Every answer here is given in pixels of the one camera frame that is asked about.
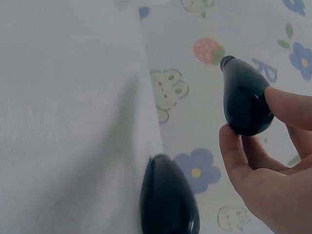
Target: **yellow flower center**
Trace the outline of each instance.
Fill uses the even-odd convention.
[[[201,170],[199,168],[193,168],[192,169],[192,177],[195,179],[200,178]]]
[[[309,63],[308,63],[308,61],[307,61],[305,58],[302,58],[302,59],[301,59],[301,62],[302,62],[302,65],[303,65],[304,67],[308,67]]]

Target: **pink strawberry print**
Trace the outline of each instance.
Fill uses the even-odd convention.
[[[225,54],[223,46],[211,38],[199,39],[195,42],[193,50],[195,56],[207,65],[217,65]]]

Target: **patterned fabric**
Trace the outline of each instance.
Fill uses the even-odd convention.
[[[219,63],[224,55],[233,55],[255,67],[270,85],[312,95],[312,4],[171,0],[152,7],[148,16],[142,12],[165,153],[195,193],[200,233],[271,233],[244,207],[224,168],[218,144],[219,128],[226,122]],[[298,162],[278,120],[259,138],[285,165]]]

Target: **blue flower print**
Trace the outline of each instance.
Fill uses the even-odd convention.
[[[140,14],[140,19],[146,18],[150,14],[150,8],[149,7],[141,7],[141,8],[139,8],[138,13]]]
[[[217,183],[221,178],[220,169],[213,166],[213,155],[207,149],[195,149],[191,155],[179,154],[174,160],[195,194],[205,192],[209,184]]]
[[[304,12],[304,2],[303,0],[282,0],[285,6],[290,9],[291,11],[297,12],[302,16],[305,16],[306,13]]]
[[[292,65],[301,72],[305,80],[312,78],[312,51],[305,49],[302,44],[296,42],[293,44],[293,53],[289,55]]]

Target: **black teardrop-shaped stone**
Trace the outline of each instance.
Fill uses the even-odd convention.
[[[150,159],[140,195],[143,234],[198,234],[194,194],[180,168],[166,155]]]
[[[239,135],[253,136],[265,131],[274,115],[265,100],[269,83],[251,65],[226,56],[220,63],[224,77],[223,107],[229,126]]]

